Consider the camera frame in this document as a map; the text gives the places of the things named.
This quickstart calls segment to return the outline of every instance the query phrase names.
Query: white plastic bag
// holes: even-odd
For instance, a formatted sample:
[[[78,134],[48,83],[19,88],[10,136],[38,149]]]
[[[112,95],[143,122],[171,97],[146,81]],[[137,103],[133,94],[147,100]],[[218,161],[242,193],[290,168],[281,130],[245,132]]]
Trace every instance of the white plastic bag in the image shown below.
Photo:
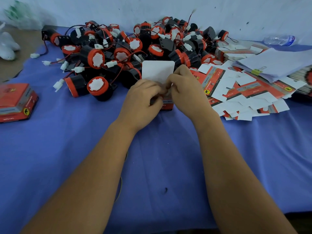
[[[40,12],[27,3],[15,0],[4,13],[8,19],[7,23],[21,30],[41,30],[44,26]]]

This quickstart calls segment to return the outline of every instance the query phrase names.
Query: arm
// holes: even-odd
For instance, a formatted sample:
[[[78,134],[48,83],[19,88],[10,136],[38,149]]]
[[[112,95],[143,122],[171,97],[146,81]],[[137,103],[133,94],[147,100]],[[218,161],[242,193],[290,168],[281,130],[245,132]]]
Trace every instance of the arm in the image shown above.
[[[134,135],[161,109],[161,97],[149,105],[161,92],[149,80],[131,87],[117,120],[21,233],[103,233],[127,150]]]
[[[209,204],[222,233],[296,233],[248,167],[187,67],[169,76],[167,88],[193,122],[202,152]]]

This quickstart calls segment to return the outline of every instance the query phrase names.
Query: white wall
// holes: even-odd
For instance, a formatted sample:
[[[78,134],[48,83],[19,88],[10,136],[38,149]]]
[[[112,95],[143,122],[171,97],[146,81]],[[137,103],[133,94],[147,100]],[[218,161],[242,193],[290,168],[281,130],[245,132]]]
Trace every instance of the white wall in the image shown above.
[[[0,0],[0,9],[12,0]],[[292,34],[312,45],[312,0],[20,0],[41,7],[59,26],[88,20],[117,23],[131,32],[136,23],[161,16],[187,20],[201,29],[212,26],[237,39],[262,40],[271,33]]]

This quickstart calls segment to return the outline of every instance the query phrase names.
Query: left arm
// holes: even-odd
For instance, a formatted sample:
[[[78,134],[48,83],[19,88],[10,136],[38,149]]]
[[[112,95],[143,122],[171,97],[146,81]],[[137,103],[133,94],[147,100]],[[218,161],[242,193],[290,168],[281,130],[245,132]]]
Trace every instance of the left arm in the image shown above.
[[[127,150],[135,134],[161,109],[161,97],[149,105],[160,93],[161,87],[149,80],[131,87],[116,121],[21,233],[103,233]]]

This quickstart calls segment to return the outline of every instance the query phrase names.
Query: white card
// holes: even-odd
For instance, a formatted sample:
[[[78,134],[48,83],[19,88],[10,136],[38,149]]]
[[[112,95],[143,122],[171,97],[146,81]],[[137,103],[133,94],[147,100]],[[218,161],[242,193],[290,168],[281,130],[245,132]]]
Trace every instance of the white card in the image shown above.
[[[144,61],[142,63],[142,79],[164,84],[173,72],[174,61]]]

